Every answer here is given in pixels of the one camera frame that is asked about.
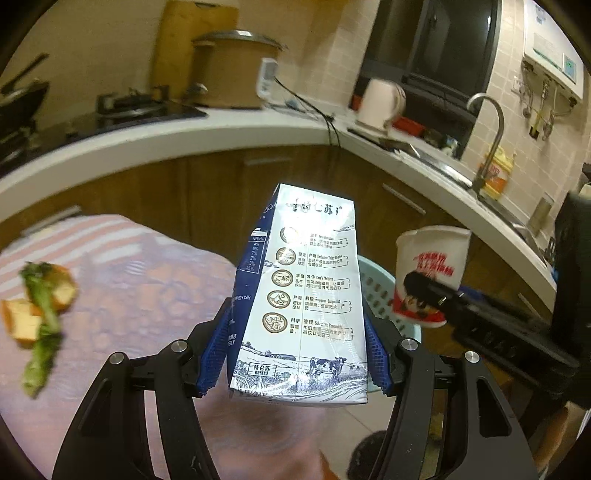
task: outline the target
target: paper cup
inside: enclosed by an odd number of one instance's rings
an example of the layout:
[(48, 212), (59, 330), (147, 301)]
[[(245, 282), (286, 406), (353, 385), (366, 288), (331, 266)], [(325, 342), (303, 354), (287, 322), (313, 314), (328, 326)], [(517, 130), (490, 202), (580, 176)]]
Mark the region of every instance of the paper cup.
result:
[(408, 295), (404, 278), (418, 271), (439, 283), (457, 290), (462, 282), (470, 245), (470, 230), (452, 226), (428, 226), (403, 233), (396, 240), (396, 286), (394, 315), (427, 328), (445, 325), (442, 312)]

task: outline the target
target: round icon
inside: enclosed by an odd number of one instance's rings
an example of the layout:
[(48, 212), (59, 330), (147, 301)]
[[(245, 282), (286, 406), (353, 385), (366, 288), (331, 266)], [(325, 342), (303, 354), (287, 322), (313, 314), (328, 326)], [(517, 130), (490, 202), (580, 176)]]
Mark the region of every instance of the round icon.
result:
[(291, 248), (282, 247), (277, 250), (275, 258), (281, 265), (291, 265), (296, 261), (296, 253)]
[(278, 287), (287, 287), (294, 281), (294, 276), (287, 270), (277, 270), (271, 275), (271, 281)]
[(295, 242), (298, 238), (297, 230), (290, 226), (283, 227), (279, 232), (279, 236), (286, 244)]
[(278, 313), (266, 313), (262, 317), (263, 327), (269, 333), (280, 333), (287, 328), (287, 319)]
[(290, 302), (290, 296), (281, 290), (273, 290), (267, 295), (267, 301), (278, 309), (284, 309)]

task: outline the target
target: black cable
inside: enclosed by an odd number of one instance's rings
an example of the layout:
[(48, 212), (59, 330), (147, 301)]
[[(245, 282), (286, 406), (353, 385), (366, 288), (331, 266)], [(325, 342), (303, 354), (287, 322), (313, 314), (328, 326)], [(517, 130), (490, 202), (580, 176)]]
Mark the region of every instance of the black cable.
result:
[(328, 132), (329, 132), (329, 144), (330, 144), (330, 146), (331, 147), (333, 146), (333, 143), (332, 143), (332, 135), (330, 133), (330, 127), (332, 127), (333, 130), (335, 131), (336, 139), (337, 139), (337, 142), (338, 142), (339, 148), (340, 148), (340, 136), (339, 136), (339, 133), (337, 132), (337, 129), (336, 129), (335, 124), (334, 124), (335, 118), (333, 116), (326, 115), (319, 108), (317, 108), (314, 105), (312, 105), (308, 100), (306, 100), (305, 98), (302, 98), (300, 95), (298, 95), (297, 93), (293, 92), (292, 90), (289, 90), (289, 88), (287, 88), (285, 85), (283, 85), (277, 77), (275, 77), (275, 81), (279, 84), (279, 86), (281, 86), (286, 91), (288, 91), (290, 94), (292, 94), (301, 103), (303, 103), (303, 104), (311, 107), (312, 110), (314, 110), (317, 114), (319, 114), (320, 116), (322, 116), (322, 118), (324, 119), (324, 121), (326, 123), (326, 128), (328, 129)]

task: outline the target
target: blue mesh gripper pad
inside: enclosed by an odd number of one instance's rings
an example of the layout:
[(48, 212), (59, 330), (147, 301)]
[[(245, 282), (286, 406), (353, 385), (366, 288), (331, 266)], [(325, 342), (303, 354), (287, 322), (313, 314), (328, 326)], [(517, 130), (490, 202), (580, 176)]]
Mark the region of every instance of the blue mesh gripper pad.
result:
[(368, 369), (374, 384), (386, 392), (392, 385), (390, 378), (390, 367), (388, 365), (388, 354), (379, 341), (378, 334), (369, 321), (368, 316), (363, 313), (363, 324), (365, 326), (365, 348), (368, 354)]
[(481, 291), (479, 291), (479, 290), (474, 290), (474, 288), (470, 288), (470, 287), (466, 287), (464, 285), (460, 285), (460, 288), (458, 290), (460, 292), (465, 293), (466, 295), (468, 295), (468, 297), (470, 297), (472, 300), (486, 301), (486, 297), (484, 296), (484, 294)]
[(222, 371), (228, 352), (228, 326), (231, 315), (232, 308), (228, 306), (201, 356), (199, 378), (197, 379), (197, 389), (201, 395), (205, 395), (210, 388), (216, 386)]

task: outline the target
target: white countertop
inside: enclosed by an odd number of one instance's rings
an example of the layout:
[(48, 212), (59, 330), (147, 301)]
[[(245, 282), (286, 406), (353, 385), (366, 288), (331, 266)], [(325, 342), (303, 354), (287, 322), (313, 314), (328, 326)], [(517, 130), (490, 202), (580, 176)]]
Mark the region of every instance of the white countertop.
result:
[[(328, 144), (326, 124), (297, 113), (214, 109), (207, 113), (206, 119), (173, 120), (97, 135), (36, 158), (0, 179), (0, 222), (75, 185), (165, 158), (238, 148)], [(402, 180), (466, 225), (553, 310), (556, 283), (548, 269), (500, 218), (429, 167), (348, 133), (344, 122), (336, 126), (343, 148)]]

